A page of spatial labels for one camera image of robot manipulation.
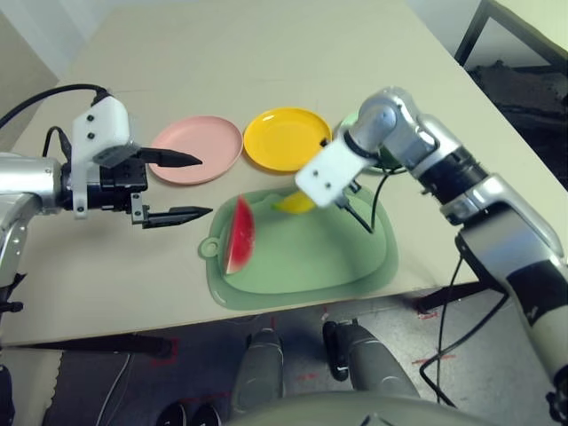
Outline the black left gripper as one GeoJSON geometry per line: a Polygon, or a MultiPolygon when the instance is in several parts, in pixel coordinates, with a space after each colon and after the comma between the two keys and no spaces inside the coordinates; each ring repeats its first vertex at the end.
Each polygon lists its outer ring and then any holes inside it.
{"type": "Polygon", "coordinates": [[[94,164],[87,175],[87,209],[126,213],[131,216],[134,225],[142,224],[143,229],[182,225],[213,211],[211,208],[184,206],[148,213],[141,195],[148,188],[146,164],[182,168],[201,165],[202,160],[170,149],[141,148],[114,167],[94,164]]]}

